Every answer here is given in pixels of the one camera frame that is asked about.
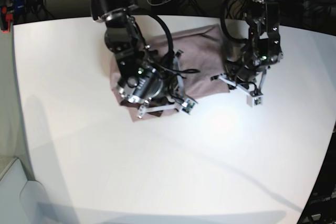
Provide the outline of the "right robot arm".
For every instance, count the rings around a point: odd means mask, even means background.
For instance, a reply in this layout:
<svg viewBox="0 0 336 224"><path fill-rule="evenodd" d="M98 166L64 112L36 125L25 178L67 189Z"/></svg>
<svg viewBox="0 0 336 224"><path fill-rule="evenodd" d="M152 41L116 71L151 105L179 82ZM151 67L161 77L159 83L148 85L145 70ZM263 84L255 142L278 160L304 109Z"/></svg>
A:
<svg viewBox="0 0 336 224"><path fill-rule="evenodd" d="M159 102L159 110L188 111L195 100L185 93L185 74L197 69L182 70L174 51L173 37L166 23L156 14L140 8L136 0L89 0L94 21L104 23L104 43L114 54L120 73L116 92L127 103L147 108ZM161 59L146 42L134 15L146 15L161 26L167 41L167 52Z"/></svg>

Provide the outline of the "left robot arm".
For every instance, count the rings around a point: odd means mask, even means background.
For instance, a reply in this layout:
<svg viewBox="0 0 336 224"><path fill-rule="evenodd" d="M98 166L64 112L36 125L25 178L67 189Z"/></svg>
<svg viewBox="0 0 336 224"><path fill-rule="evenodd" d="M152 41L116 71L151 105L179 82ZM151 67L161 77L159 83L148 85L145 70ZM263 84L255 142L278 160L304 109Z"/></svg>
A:
<svg viewBox="0 0 336 224"><path fill-rule="evenodd" d="M225 37L236 44L241 44L237 60L225 62L226 79L230 86L244 88L253 85L255 93L261 92L261 85L256 85L258 74L263 76L267 70L283 57L280 45L278 0L246 0L244 19L248 28L247 38L233 37L225 23L229 1L224 0L220 7L220 26Z"/></svg>

